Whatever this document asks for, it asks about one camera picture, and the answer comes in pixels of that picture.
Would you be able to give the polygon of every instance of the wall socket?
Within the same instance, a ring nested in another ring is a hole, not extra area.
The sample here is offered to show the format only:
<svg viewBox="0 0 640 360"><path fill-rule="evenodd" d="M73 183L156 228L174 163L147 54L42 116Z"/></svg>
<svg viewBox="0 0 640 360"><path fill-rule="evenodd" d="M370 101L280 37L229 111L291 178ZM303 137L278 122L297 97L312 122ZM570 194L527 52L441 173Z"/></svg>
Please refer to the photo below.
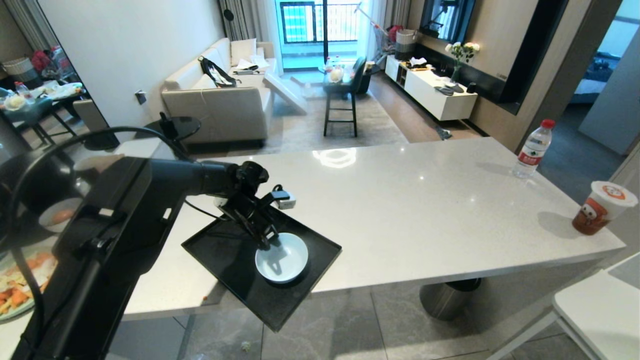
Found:
<svg viewBox="0 0 640 360"><path fill-rule="evenodd" d="M136 91L134 95L136 96L136 99L138 100L138 103L140 103L140 105L144 104L147 101L147 93L142 90Z"/></svg>

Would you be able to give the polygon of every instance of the bottle label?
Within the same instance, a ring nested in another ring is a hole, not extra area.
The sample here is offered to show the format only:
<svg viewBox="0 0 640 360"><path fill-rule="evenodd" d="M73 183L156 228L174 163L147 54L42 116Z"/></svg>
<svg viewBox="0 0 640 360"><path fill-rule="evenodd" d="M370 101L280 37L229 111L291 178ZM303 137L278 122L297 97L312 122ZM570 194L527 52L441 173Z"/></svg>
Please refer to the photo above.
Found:
<svg viewBox="0 0 640 360"><path fill-rule="evenodd" d="M522 151L520 151L520 155L518 155L518 160L520 162L525 163L527 165L537 165L542 160L542 157L545 155L546 151L534 150L528 146L523 146Z"/></svg>

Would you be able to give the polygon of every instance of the television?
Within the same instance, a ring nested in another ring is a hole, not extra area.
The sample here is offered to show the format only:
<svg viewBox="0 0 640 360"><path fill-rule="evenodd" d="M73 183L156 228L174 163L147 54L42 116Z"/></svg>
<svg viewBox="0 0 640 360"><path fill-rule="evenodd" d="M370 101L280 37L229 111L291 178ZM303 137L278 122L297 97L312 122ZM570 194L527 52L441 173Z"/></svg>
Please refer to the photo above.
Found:
<svg viewBox="0 0 640 360"><path fill-rule="evenodd" d="M419 31L446 42L464 42L476 0L425 0Z"/></svg>

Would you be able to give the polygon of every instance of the red bottle cap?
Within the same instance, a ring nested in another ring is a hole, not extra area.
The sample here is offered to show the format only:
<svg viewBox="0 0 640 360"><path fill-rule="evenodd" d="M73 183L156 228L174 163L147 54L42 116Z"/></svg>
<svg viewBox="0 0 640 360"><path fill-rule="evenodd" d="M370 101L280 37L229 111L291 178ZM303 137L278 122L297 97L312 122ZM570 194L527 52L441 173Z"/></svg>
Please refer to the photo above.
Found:
<svg viewBox="0 0 640 360"><path fill-rule="evenodd" d="M556 122L551 119L542 120L542 127L545 129L553 129L556 126Z"/></svg>

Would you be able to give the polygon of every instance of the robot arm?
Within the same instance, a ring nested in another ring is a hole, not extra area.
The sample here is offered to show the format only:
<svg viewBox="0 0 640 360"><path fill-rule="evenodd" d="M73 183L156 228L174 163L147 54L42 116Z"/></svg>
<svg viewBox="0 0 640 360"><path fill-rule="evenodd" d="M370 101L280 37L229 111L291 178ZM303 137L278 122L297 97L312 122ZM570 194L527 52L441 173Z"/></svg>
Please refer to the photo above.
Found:
<svg viewBox="0 0 640 360"><path fill-rule="evenodd" d="M97 178L53 249L58 267L13 359L102 359L140 275L156 261L184 199L227 199L228 220L262 248L277 236L264 209L285 192L255 197L268 180L260 165L123 158Z"/></svg>

